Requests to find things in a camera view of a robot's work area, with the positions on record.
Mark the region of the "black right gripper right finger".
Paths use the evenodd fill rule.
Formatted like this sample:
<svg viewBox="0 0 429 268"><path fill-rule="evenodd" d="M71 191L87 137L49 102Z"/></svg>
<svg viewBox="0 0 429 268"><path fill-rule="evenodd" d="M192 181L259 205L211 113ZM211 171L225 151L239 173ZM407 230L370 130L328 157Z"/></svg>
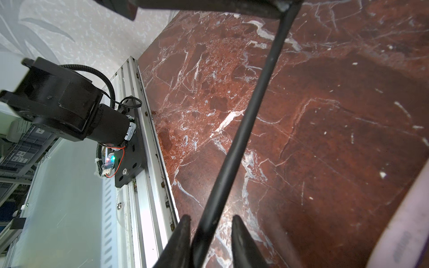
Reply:
<svg viewBox="0 0 429 268"><path fill-rule="evenodd" d="M235 268L267 268L268 264L240 216L232 219L231 246Z"/></svg>

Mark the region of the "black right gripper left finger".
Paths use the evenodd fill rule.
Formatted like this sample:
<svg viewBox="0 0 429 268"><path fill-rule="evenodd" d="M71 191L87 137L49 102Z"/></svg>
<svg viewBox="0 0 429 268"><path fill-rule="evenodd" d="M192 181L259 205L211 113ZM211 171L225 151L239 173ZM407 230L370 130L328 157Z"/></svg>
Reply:
<svg viewBox="0 0 429 268"><path fill-rule="evenodd" d="M184 215L154 268L188 268L191 257L191 217Z"/></svg>

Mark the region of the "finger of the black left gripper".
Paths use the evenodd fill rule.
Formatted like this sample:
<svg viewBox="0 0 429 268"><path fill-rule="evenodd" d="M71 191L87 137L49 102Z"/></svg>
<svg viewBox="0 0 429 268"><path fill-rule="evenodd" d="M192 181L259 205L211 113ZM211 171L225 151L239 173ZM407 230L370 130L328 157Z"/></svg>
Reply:
<svg viewBox="0 0 429 268"><path fill-rule="evenodd" d="M280 19L302 1L252 0L95 0L95 2L129 20L135 20L138 9L171 11L228 12Z"/></svg>

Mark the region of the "black toothbrush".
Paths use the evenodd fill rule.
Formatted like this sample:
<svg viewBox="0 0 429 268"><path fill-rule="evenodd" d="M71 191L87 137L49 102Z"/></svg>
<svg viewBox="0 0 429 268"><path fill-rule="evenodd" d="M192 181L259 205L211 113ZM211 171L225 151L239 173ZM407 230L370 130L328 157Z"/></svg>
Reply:
<svg viewBox="0 0 429 268"><path fill-rule="evenodd" d="M198 224L194 238L191 243L191 268L201 268L209 251L216 228L223 214L231 192L236 174L240 167L241 159L244 155L252 128L257 118L265 91L268 88L270 78L277 64L284 41L289 34L294 19L302 6L302 1L293 1L288 10L283 11L280 23L271 45L265 65L261 71L257 85L249 100L244 116L235 134L231 147L221 166L220 172L211 190L207 204Z"/></svg>

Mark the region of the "pink toothbrush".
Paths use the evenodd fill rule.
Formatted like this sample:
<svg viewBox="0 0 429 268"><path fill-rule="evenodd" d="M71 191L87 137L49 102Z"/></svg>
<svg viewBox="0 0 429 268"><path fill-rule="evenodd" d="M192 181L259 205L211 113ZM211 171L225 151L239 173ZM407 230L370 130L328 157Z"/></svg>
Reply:
<svg viewBox="0 0 429 268"><path fill-rule="evenodd" d="M426 164L382 233L368 268L415 268L429 243L429 165Z"/></svg>

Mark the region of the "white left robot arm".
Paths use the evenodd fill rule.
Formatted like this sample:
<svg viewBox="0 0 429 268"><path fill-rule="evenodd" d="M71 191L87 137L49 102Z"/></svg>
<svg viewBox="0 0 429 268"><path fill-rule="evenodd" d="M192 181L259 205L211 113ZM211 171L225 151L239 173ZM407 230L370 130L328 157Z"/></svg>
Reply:
<svg viewBox="0 0 429 268"><path fill-rule="evenodd" d="M235 142L246 145L283 43L301 8L301 1L101 1L106 8L133 20L137 9L212 11L252 15L280 21L263 72L248 104ZM24 59L27 75L14 92L3 90L1 102L21 118L70 141L94 140L123 147L136 131L128 115L142 101L118 102L110 80L84 65L57 65L43 58Z"/></svg>

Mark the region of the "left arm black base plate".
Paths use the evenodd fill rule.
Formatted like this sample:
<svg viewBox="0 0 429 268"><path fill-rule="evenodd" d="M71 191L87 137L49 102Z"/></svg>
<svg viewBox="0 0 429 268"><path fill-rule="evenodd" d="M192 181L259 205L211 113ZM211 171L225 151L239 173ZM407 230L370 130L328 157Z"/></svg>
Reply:
<svg viewBox="0 0 429 268"><path fill-rule="evenodd" d="M141 131L139 119L134 119L136 124L136 131L130 141L127 142L124 152L117 151L115 156L122 159L121 165L115 165L115 187L121 188L124 185L135 179L146 167L147 157L144 145L144 133Z"/></svg>

